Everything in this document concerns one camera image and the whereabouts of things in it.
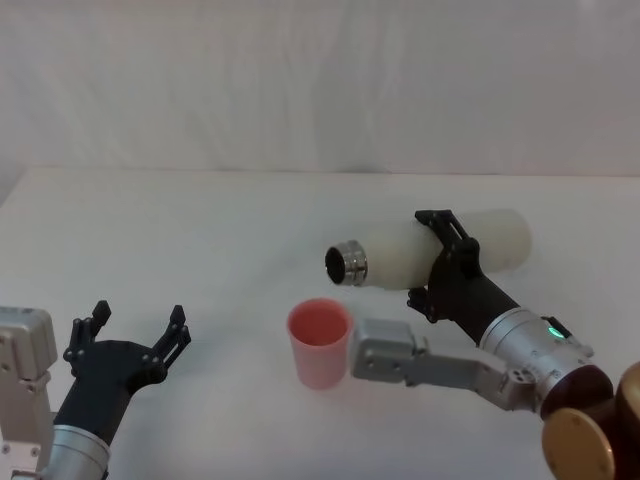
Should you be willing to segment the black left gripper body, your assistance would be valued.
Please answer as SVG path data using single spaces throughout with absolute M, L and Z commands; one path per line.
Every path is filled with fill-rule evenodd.
M 54 424 L 89 432 L 111 444 L 133 396 L 166 379 L 151 348 L 128 341 L 72 341 L 64 352 L 74 382 Z

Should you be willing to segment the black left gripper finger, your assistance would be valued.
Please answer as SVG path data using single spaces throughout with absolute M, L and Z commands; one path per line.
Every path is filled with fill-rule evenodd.
M 191 335 L 183 306 L 175 305 L 164 333 L 151 348 L 151 362 L 169 369 L 190 343 Z
M 110 316 L 111 309 L 108 301 L 98 301 L 89 317 L 73 320 L 69 345 L 87 346 L 93 343 Z

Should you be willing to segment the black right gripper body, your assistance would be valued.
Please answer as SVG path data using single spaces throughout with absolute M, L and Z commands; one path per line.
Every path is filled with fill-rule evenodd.
M 477 346 L 490 324 L 518 307 L 482 271 L 478 244 L 461 244 L 436 259 L 427 284 L 435 316 L 458 325 Z

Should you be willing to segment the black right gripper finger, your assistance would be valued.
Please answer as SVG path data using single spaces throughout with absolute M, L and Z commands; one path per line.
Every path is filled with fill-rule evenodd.
M 423 315 L 431 324 L 436 324 L 440 320 L 426 287 L 410 289 L 406 304 L 409 308 Z
M 442 245 L 432 267 L 433 275 L 481 275 L 480 244 L 464 230 L 451 210 L 418 210 L 414 216 Z

